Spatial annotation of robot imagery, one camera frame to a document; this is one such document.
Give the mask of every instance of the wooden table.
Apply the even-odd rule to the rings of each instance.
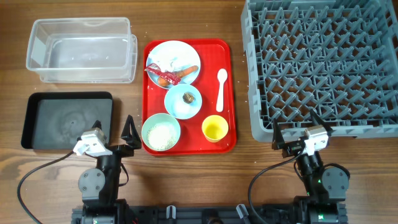
[[[118,139],[126,116],[133,115],[136,125],[141,122],[142,51],[157,39],[221,38],[229,44],[238,143],[230,153],[215,156],[153,157],[136,151],[134,157],[123,160],[130,182],[120,188],[119,198],[126,198],[130,205],[248,204],[251,179],[282,158],[269,143],[257,142],[251,135],[240,23],[243,1],[103,1],[31,4],[15,0],[0,5],[0,223],[33,222],[17,201],[17,184],[29,170],[62,156],[21,147],[28,97],[40,91],[108,91],[117,99],[111,139],[113,144],[122,143]],[[129,18],[139,43],[136,79],[128,85],[42,83],[25,67],[29,34],[36,19],[58,17]],[[397,145],[398,139],[333,138],[321,152],[325,162],[339,163],[351,172],[346,201],[350,223],[398,222]],[[94,159],[71,156],[31,175],[22,186],[22,198],[43,223],[70,223],[72,208],[82,205],[78,178],[94,166]],[[296,195],[305,195],[305,189],[292,164],[267,173],[253,189],[258,205],[288,203]]]

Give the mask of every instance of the spoon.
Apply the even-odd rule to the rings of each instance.
[[[217,112],[222,112],[224,109],[224,82],[228,74],[225,69],[220,69],[217,74],[218,81],[220,82],[220,89],[218,90],[218,97],[217,97],[217,105],[216,110]]]

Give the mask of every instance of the gray plastic basket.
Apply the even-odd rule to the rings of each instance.
[[[398,22],[391,1],[246,0],[241,15],[252,135],[311,126],[334,136],[398,136]]]

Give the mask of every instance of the light green bowl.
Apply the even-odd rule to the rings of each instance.
[[[170,123],[175,129],[175,132],[176,132],[175,143],[168,149],[163,149],[163,150],[154,149],[148,142],[148,131],[151,128],[153,128],[155,126],[155,124],[159,124],[159,123]],[[181,127],[180,127],[180,124],[178,123],[177,119],[175,119],[173,116],[171,116],[169,114],[165,114],[165,113],[158,113],[158,114],[154,114],[154,115],[150,116],[145,121],[144,125],[142,126],[142,130],[141,130],[142,140],[144,141],[145,145],[154,151],[166,151],[166,150],[173,148],[174,145],[176,145],[176,143],[180,139],[180,135],[181,135]]]

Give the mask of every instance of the clear plastic container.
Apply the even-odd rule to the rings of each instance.
[[[131,83],[137,38],[125,17],[39,19],[26,67],[47,83]]]

